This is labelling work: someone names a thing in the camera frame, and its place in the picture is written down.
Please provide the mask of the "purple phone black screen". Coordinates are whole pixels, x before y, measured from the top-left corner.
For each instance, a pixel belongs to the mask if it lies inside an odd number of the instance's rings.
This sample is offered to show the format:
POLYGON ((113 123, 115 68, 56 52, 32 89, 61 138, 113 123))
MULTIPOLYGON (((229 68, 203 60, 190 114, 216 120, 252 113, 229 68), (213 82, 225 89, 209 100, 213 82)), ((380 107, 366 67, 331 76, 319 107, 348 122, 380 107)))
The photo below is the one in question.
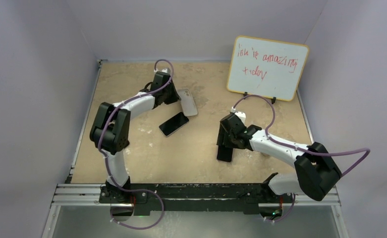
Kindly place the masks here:
POLYGON ((225 146, 218 146, 217 160, 228 162, 232 161, 233 149, 225 146))

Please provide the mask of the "white silicone phone case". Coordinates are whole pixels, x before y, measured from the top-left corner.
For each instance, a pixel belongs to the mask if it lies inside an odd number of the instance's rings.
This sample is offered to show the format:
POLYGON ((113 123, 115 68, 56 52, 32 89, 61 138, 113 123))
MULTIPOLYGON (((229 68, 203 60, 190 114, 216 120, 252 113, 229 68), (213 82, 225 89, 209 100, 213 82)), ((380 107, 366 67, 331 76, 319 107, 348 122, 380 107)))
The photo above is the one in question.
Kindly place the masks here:
POLYGON ((188 89, 178 89, 182 112, 186 117, 193 117, 198 114, 192 93, 188 89))

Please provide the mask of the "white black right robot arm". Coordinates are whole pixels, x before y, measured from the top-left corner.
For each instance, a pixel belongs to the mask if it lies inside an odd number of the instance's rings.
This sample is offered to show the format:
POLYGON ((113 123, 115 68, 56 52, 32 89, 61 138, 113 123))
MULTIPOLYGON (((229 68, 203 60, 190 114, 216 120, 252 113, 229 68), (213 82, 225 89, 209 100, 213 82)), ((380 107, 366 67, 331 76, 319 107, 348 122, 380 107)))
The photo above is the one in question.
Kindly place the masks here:
POLYGON ((263 182, 261 195, 268 202, 286 193, 304 193, 321 201, 342 177, 323 144, 293 143, 266 133, 259 126, 245 126, 234 113, 220 120, 217 146, 219 161, 231 162, 234 149, 247 149, 272 156, 295 169, 289 174, 273 173, 263 182))

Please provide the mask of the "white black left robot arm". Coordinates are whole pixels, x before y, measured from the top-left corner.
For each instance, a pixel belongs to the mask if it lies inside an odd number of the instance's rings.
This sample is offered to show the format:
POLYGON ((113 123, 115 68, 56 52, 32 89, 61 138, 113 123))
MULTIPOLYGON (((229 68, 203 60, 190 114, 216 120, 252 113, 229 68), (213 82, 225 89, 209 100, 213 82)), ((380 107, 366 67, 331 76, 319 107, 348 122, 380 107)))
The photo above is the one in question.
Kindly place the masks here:
POLYGON ((123 150, 129 145, 129 128, 132 119, 160 106, 180 100, 172 81, 173 74, 156 71, 146 89, 119 103, 100 104, 89 137, 103 155, 107 171, 106 186, 119 203, 129 200, 134 190, 125 168, 123 150))

